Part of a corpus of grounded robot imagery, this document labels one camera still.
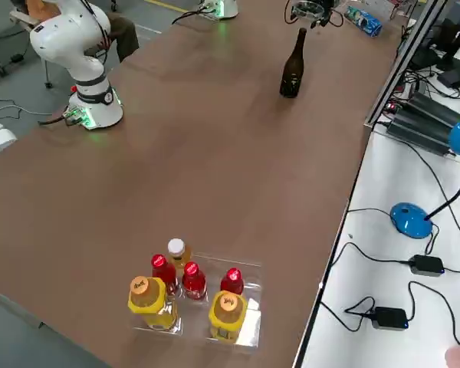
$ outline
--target bottle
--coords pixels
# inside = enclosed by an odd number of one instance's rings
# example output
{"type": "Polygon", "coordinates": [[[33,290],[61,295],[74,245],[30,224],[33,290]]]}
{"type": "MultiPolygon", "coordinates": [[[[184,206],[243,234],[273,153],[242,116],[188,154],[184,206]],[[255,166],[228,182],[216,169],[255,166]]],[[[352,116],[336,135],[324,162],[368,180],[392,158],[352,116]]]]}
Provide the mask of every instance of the bottle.
{"type": "Polygon", "coordinates": [[[215,339],[234,343],[244,324],[247,301],[240,295],[220,291],[209,310],[210,333],[215,339]]]}
{"type": "Polygon", "coordinates": [[[168,295],[176,293],[178,287],[176,268],[172,263],[167,262],[163,255],[154,255],[152,257],[152,276],[162,279],[166,285],[168,295]]]}
{"type": "Polygon", "coordinates": [[[182,286],[186,296],[190,299],[203,299],[206,295],[206,277],[195,262],[188,262],[184,267],[182,286]]]}
{"type": "Polygon", "coordinates": [[[238,268],[230,268],[220,283],[220,290],[230,291],[237,295],[242,295],[244,291],[244,281],[242,273],[238,268]]]}
{"type": "Polygon", "coordinates": [[[131,281],[128,308],[152,330],[170,330],[177,321],[176,302],[167,298],[161,278],[138,276],[131,281]]]}
{"type": "Polygon", "coordinates": [[[181,239],[171,239],[167,249],[170,255],[170,262],[176,266],[176,270],[182,276],[184,266],[191,260],[191,248],[181,239]]]}
{"type": "Polygon", "coordinates": [[[301,78],[304,75],[304,43],[306,28],[300,28],[298,31],[297,43],[291,56],[286,61],[281,78],[279,93],[283,97],[295,98],[300,90],[301,78]]]}

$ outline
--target transparent tray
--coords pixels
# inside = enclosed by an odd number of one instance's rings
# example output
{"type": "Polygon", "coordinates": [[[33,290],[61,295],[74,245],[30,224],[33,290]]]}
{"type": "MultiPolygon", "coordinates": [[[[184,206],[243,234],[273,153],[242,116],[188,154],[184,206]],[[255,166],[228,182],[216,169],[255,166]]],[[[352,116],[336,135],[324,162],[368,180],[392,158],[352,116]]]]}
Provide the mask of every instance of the transparent tray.
{"type": "Polygon", "coordinates": [[[132,314],[131,326],[137,330],[149,331],[154,334],[174,335],[191,340],[194,343],[211,341],[222,346],[241,347],[244,351],[253,351],[259,345],[259,330],[261,327],[261,266],[225,259],[212,258],[206,255],[193,255],[192,261],[196,262],[206,276],[206,296],[201,301],[187,298],[182,290],[179,279],[179,290],[173,297],[177,305],[178,320],[171,330],[152,330],[141,316],[132,314]],[[226,343],[211,337],[208,318],[209,308],[213,297],[220,291],[220,281],[226,271],[237,267],[244,279],[244,292],[242,296],[248,302],[244,324],[235,343],[226,343]]]}

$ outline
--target brown table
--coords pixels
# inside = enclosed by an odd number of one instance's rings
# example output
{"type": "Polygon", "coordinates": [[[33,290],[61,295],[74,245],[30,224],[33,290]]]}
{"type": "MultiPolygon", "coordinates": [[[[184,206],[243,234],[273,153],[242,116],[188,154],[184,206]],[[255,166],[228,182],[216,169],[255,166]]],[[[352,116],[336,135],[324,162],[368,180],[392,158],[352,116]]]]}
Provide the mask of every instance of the brown table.
{"type": "Polygon", "coordinates": [[[283,6],[241,0],[232,21],[182,21],[110,75],[120,124],[37,128],[0,154],[2,294],[112,366],[292,364],[398,38],[309,31],[286,100],[297,26],[283,6]],[[129,327],[130,280],[175,237],[263,264],[255,355],[129,327]]]}

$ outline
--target white bottle cap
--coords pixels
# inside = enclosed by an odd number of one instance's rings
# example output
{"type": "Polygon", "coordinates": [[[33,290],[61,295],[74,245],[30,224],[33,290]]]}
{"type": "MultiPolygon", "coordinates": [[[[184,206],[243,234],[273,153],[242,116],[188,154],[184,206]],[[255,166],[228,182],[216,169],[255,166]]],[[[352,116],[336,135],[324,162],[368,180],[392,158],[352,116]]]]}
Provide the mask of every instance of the white bottle cap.
{"type": "Polygon", "coordinates": [[[169,254],[173,257],[180,257],[186,251],[186,245],[181,239],[171,239],[167,245],[169,254]]]}

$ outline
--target person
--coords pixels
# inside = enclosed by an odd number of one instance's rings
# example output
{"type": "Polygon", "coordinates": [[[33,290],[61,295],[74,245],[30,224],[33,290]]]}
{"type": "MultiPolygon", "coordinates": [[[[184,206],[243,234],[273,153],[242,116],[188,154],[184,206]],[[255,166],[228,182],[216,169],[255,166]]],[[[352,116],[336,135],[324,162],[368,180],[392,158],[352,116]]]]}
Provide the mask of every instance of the person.
{"type": "MultiPolygon", "coordinates": [[[[42,0],[11,0],[11,2],[20,12],[29,14],[32,18],[39,21],[46,21],[60,14],[55,4],[43,2],[42,0]]],[[[136,36],[135,24],[116,13],[108,11],[106,15],[110,22],[109,41],[116,40],[117,56],[122,62],[140,47],[138,37],[136,36]]],[[[110,44],[101,44],[101,47],[106,49],[109,49],[109,46],[110,44]]]]}

